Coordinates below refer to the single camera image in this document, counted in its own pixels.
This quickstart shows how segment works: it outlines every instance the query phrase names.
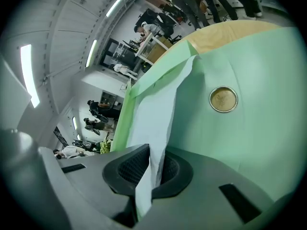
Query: brown circular object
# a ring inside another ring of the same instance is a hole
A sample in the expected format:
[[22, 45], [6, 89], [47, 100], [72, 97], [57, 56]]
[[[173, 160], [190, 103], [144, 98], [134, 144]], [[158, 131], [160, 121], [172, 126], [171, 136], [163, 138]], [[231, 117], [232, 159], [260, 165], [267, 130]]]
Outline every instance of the brown circular object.
[[231, 112], [238, 103], [236, 92], [227, 86], [214, 89], [210, 94], [209, 100], [212, 108], [220, 113]]

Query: tube light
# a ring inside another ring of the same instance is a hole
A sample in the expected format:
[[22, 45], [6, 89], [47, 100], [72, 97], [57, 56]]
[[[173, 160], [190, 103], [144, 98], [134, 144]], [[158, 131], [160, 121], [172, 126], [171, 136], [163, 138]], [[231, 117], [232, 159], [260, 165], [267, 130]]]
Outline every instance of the tube light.
[[111, 14], [112, 11], [115, 9], [115, 7], [120, 3], [120, 1], [122, 1], [122, 0], [117, 0], [117, 1], [113, 4], [113, 6], [111, 7], [111, 9], [108, 11], [108, 13], [106, 13], [106, 16], [107, 16], [107, 17], [110, 16], [110, 14]]
[[87, 59], [87, 62], [86, 62], [86, 66], [85, 66], [85, 67], [89, 67], [89, 65], [90, 65], [91, 58], [92, 58], [92, 56], [93, 56], [93, 52], [94, 52], [96, 43], [97, 43], [97, 40], [94, 40], [94, 41], [93, 41], [93, 45], [92, 45], [91, 50], [90, 50], [90, 54], [88, 55], [88, 59]]
[[26, 45], [20, 48], [21, 67], [23, 69], [23, 76], [25, 86], [28, 93], [32, 96], [31, 102], [34, 108], [39, 104], [39, 98], [37, 96], [31, 62], [31, 45]]
[[76, 123], [76, 118], [75, 117], [72, 118], [72, 123], [73, 123], [73, 126], [74, 126], [75, 130], [77, 130], [77, 123]]

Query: metal ring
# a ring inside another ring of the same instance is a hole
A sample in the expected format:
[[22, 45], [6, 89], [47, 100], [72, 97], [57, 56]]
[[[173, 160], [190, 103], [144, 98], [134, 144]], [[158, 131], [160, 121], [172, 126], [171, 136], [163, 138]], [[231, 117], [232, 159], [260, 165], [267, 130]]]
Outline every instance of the metal ring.
[[[211, 102], [211, 98], [212, 98], [213, 94], [214, 94], [217, 90], [220, 90], [220, 89], [228, 89], [228, 90], [230, 90], [230, 91], [234, 94], [234, 96], [235, 96], [235, 98], [236, 98], [236, 103], [235, 103], [235, 105], [234, 105], [230, 110], [227, 110], [227, 111], [218, 110], [218, 109], [216, 109], [216, 108], [213, 106], [213, 104], [212, 104], [212, 102]], [[236, 108], [236, 106], [238, 105], [238, 96], [237, 96], [236, 92], [235, 92], [232, 88], [227, 87], [227, 86], [220, 86], [220, 87], [217, 87], [217, 88], [215, 88], [214, 90], [212, 90], [212, 92], [210, 93], [210, 96], [209, 96], [209, 102], [210, 102], [211, 107], [212, 107], [215, 111], [217, 111], [217, 112], [219, 112], [219, 113], [229, 113], [229, 112], [233, 111], [233, 110]]]

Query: green plant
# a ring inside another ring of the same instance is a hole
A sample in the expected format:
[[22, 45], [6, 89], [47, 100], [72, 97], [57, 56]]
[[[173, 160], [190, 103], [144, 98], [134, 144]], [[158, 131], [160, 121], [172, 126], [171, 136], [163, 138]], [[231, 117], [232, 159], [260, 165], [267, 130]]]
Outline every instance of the green plant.
[[100, 142], [100, 154], [109, 153], [111, 149], [111, 140], [107, 139], [108, 136], [105, 137], [103, 142]]

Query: yellow tabletop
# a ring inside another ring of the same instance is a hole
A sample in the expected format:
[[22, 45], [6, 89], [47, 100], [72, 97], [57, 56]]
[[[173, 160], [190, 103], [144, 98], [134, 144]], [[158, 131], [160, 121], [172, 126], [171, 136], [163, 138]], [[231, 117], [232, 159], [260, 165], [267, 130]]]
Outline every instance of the yellow tabletop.
[[263, 21], [238, 20], [217, 23], [204, 27], [184, 37], [164, 54], [167, 54], [185, 40], [188, 40], [198, 53], [201, 54], [219, 48], [242, 37], [277, 28], [280, 28], [280, 26]]

